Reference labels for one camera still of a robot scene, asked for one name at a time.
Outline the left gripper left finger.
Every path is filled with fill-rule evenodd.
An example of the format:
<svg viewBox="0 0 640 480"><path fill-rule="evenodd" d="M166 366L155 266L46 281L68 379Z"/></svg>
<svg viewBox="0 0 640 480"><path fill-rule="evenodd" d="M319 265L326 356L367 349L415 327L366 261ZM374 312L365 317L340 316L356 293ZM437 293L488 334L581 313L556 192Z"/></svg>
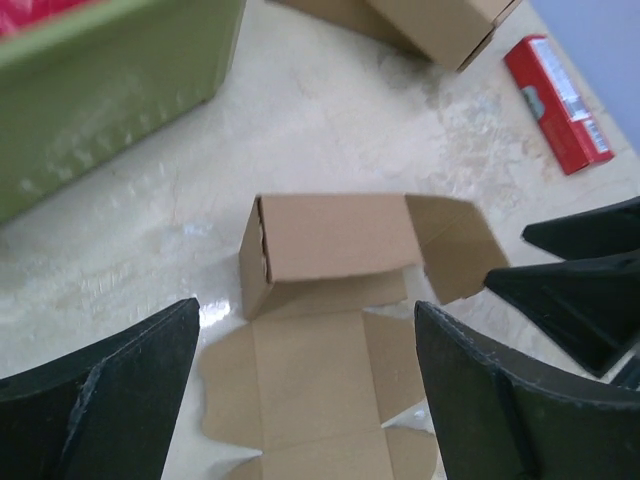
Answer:
<svg viewBox="0 0 640 480"><path fill-rule="evenodd" d="M1 381L4 479L159 479L200 332L180 300Z"/></svg>

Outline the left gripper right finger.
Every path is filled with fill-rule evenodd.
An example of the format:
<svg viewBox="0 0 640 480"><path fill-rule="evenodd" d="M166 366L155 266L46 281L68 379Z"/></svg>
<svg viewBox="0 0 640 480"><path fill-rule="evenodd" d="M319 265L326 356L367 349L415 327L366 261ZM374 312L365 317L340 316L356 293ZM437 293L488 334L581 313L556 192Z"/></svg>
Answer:
<svg viewBox="0 0 640 480"><path fill-rule="evenodd" d="M430 302L414 318L448 478L638 478L638 392L539 361Z"/></svg>

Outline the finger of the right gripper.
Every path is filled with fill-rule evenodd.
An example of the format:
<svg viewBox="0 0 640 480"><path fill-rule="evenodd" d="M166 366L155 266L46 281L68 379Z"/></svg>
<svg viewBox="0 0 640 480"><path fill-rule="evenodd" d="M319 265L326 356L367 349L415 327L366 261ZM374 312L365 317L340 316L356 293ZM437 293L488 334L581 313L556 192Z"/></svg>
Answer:
<svg viewBox="0 0 640 480"><path fill-rule="evenodd" d="M639 342L639 252L491 270L484 285L591 375Z"/></svg>
<svg viewBox="0 0 640 480"><path fill-rule="evenodd" d="M527 243L563 260L598 258L639 249L639 197L527 225Z"/></svg>

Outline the brown cardboard box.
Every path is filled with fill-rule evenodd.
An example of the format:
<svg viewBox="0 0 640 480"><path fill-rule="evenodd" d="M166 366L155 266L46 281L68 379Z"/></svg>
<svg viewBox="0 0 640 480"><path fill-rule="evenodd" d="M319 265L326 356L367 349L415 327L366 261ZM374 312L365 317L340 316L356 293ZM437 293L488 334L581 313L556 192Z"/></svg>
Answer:
<svg viewBox="0 0 640 480"><path fill-rule="evenodd" d="M255 451L233 479L430 479L434 435L391 420L425 397L413 324L380 313L426 275L448 304L506 264L472 202L262 194L239 251L245 325L198 369L209 438Z"/></svg>

